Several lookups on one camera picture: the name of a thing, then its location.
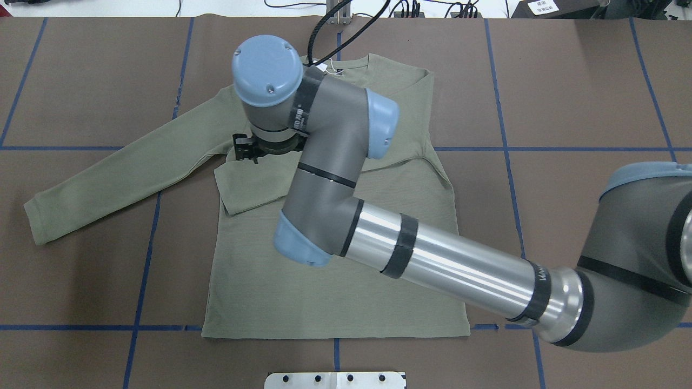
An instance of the light blue cap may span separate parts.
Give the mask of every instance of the light blue cap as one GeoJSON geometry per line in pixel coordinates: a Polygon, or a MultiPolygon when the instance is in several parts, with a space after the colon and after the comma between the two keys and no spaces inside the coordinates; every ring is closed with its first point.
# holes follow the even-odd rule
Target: light blue cap
{"type": "Polygon", "coordinates": [[[284,215],[279,214],[279,224],[274,232],[274,247],[286,258],[310,266],[324,266],[331,255],[306,238],[284,215]]]}
{"type": "Polygon", "coordinates": [[[303,65],[293,46],[274,35],[257,35],[233,53],[233,87],[254,107],[272,107],[289,98],[302,80],[303,65]]]}
{"type": "Polygon", "coordinates": [[[603,191],[603,197],[608,191],[626,183],[657,177],[692,177],[692,164],[680,165],[676,162],[637,162],[623,166],[615,171],[608,180],[608,187],[603,191]]]}
{"type": "Polygon", "coordinates": [[[381,159],[387,154],[399,122],[399,105],[384,96],[365,88],[370,122],[367,157],[381,159]]]}

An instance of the black rubber ring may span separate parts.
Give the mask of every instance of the black rubber ring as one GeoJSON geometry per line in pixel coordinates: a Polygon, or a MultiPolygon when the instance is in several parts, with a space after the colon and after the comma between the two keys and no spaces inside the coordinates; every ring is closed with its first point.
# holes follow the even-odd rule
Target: black rubber ring
{"type": "Polygon", "coordinates": [[[589,323],[591,323],[591,316],[593,316],[594,313],[594,287],[591,285],[591,281],[586,274],[579,270],[576,271],[576,274],[579,276],[579,280],[581,281],[581,291],[584,301],[581,303],[581,314],[579,315],[579,318],[576,319],[576,324],[574,325],[574,328],[572,328],[572,331],[570,331],[569,334],[567,334],[567,336],[561,340],[553,342],[554,345],[560,347],[573,345],[575,342],[581,339],[582,335],[584,335],[586,329],[589,327],[589,323]]]}
{"type": "Polygon", "coordinates": [[[548,308],[552,289],[550,272],[539,264],[531,261],[529,263],[534,268],[534,293],[531,294],[531,300],[524,311],[515,318],[507,319],[508,321],[519,321],[525,317],[538,321],[543,316],[545,309],[548,308]]]}
{"type": "Polygon", "coordinates": [[[349,188],[353,188],[353,189],[356,188],[356,183],[349,180],[349,179],[345,179],[341,176],[337,176],[336,174],[332,174],[332,173],[324,171],[322,169],[315,168],[314,166],[310,166],[310,165],[303,163],[303,162],[298,163],[298,169],[304,170],[308,173],[312,173],[316,176],[320,176],[324,179],[332,180],[336,183],[340,183],[341,185],[346,185],[349,188]]]}
{"type": "Polygon", "coordinates": [[[682,228],[692,210],[692,191],[683,197],[680,204],[675,208],[673,216],[668,223],[666,231],[666,254],[668,254],[668,266],[675,276],[675,279],[680,281],[686,287],[692,288],[692,283],[687,278],[685,270],[682,268],[682,258],[680,257],[680,244],[682,243],[682,228]]]}
{"type": "Polygon", "coordinates": [[[613,280],[620,281],[643,291],[647,291],[648,293],[659,296],[660,298],[665,298],[666,300],[674,302],[675,304],[683,307],[689,306],[690,295],[687,292],[681,291],[675,287],[672,287],[671,285],[666,284],[665,282],[654,280],[653,278],[646,277],[645,275],[641,275],[627,269],[622,269],[621,267],[585,257],[583,255],[579,258],[579,263],[577,266],[581,267],[582,269],[591,270],[595,273],[610,277],[613,280]]]}
{"type": "Polygon", "coordinates": [[[387,266],[380,273],[394,279],[401,277],[409,261],[411,261],[413,246],[416,244],[416,235],[418,235],[418,219],[402,213],[397,244],[394,246],[387,266]]]}
{"type": "Polygon", "coordinates": [[[289,128],[307,135],[307,119],[310,116],[310,108],[315,101],[317,90],[322,84],[325,74],[314,66],[310,66],[303,75],[303,79],[295,91],[293,106],[289,114],[289,128]]]}
{"type": "Polygon", "coordinates": [[[356,206],[356,213],[353,214],[353,220],[351,220],[351,227],[348,230],[348,235],[346,235],[346,242],[344,242],[344,247],[341,248],[340,257],[345,257],[346,252],[348,252],[349,246],[351,246],[351,240],[353,239],[353,234],[356,232],[356,226],[358,225],[358,220],[361,218],[361,212],[363,211],[364,201],[358,199],[358,205],[356,206]]]}

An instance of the white label on black box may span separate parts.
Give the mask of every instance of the white label on black box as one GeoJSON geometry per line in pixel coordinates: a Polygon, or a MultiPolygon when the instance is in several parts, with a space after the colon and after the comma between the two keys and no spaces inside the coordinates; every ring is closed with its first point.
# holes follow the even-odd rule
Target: white label on black box
{"type": "Polygon", "coordinates": [[[528,3],[528,6],[531,8],[531,12],[533,12],[534,15],[549,14],[560,10],[553,0],[538,0],[533,3],[528,3]]]}

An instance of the folded sleeve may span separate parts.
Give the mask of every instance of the folded sleeve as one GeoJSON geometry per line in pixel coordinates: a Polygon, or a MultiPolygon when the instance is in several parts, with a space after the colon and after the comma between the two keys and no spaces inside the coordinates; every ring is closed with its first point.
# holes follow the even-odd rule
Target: folded sleeve
{"type": "Polygon", "coordinates": [[[233,146],[247,120],[233,87],[57,186],[24,209],[45,244],[180,181],[233,146]]]}

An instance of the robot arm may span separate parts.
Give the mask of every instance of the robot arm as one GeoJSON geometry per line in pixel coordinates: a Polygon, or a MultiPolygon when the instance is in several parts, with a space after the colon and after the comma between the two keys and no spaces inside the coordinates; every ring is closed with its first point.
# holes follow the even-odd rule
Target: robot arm
{"type": "Polygon", "coordinates": [[[629,165],[611,178],[576,269],[545,267],[420,224],[353,196],[364,160],[381,158],[393,101],[305,68],[288,42],[245,41],[235,89],[263,150],[304,149],[274,244],[324,266],[348,257],[531,327],[575,350],[627,350],[665,335],[692,293],[692,165],[629,165]]]}

